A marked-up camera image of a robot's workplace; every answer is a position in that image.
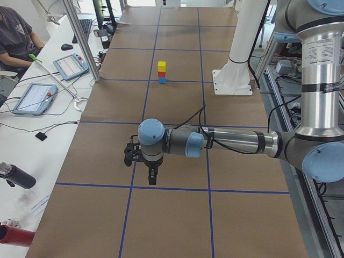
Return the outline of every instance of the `block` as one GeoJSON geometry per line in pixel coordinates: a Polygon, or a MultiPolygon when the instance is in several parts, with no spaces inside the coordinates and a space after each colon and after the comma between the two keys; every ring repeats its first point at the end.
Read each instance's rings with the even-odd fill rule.
{"type": "Polygon", "coordinates": [[[159,61],[157,63],[157,71],[164,71],[166,72],[166,61],[159,61]]]}
{"type": "Polygon", "coordinates": [[[159,83],[166,83],[166,78],[159,78],[159,83]]]}
{"type": "Polygon", "coordinates": [[[166,77],[166,72],[165,72],[165,71],[159,71],[159,72],[157,73],[157,76],[158,76],[159,78],[165,78],[165,77],[166,77]]]}

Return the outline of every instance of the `dark t-shirt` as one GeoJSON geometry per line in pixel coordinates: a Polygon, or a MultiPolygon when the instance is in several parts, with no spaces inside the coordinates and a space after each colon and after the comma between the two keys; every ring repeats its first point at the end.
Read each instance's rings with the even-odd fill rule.
{"type": "MultiPolygon", "coordinates": [[[[39,50],[33,44],[32,27],[12,8],[0,6],[3,20],[0,20],[0,54],[8,53],[13,58],[32,61],[29,54],[37,55],[39,50]]],[[[16,70],[0,61],[4,70],[16,70]]]]}

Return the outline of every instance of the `red cylinder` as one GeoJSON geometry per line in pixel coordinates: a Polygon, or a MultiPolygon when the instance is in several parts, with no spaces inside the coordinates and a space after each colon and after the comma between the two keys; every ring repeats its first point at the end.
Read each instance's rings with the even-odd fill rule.
{"type": "Polygon", "coordinates": [[[7,225],[0,226],[0,243],[14,246],[30,246],[35,232],[7,225]]]}

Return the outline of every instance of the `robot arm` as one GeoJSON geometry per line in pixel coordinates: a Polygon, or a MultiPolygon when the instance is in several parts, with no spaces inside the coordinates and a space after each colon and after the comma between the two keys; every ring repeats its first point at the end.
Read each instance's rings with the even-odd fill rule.
{"type": "Polygon", "coordinates": [[[247,132],[184,125],[165,128],[156,119],[139,126],[139,142],[127,144],[125,164],[144,162],[156,184],[163,154],[200,157],[203,147],[267,154],[288,161],[320,182],[344,178],[344,132],[338,127],[339,51],[344,1],[278,0],[277,32],[297,33],[303,44],[302,123],[296,132],[247,132]]]}

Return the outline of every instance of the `white tablet with blue border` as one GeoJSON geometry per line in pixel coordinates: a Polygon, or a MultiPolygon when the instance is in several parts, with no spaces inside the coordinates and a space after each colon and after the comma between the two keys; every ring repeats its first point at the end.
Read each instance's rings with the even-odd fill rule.
{"type": "Polygon", "coordinates": [[[78,54],[67,55],[53,61],[53,64],[65,81],[69,81],[81,74],[87,73],[89,70],[86,61],[78,54]]]}
{"type": "Polygon", "coordinates": [[[57,90],[55,84],[31,83],[12,110],[12,113],[42,114],[51,105],[57,90]]]}

